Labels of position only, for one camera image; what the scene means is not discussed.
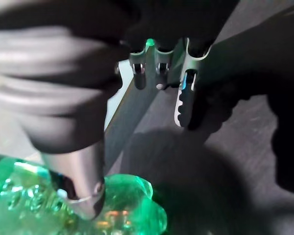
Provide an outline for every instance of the gray table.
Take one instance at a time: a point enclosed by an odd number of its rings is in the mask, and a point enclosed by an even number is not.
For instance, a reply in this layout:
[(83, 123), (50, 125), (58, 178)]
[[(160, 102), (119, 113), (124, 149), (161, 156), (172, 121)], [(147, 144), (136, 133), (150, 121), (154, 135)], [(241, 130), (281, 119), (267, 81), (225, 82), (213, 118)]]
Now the gray table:
[(108, 128), (107, 171), (152, 182), (170, 234), (294, 235), (294, 194), (275, 182), (276, 159), (294, 156), (294, 1), (240, 2), (202, 71), (205, 84), (229, 82), (203, 91), (196, 130), (176, 127), (177, 90), (148, 77)]

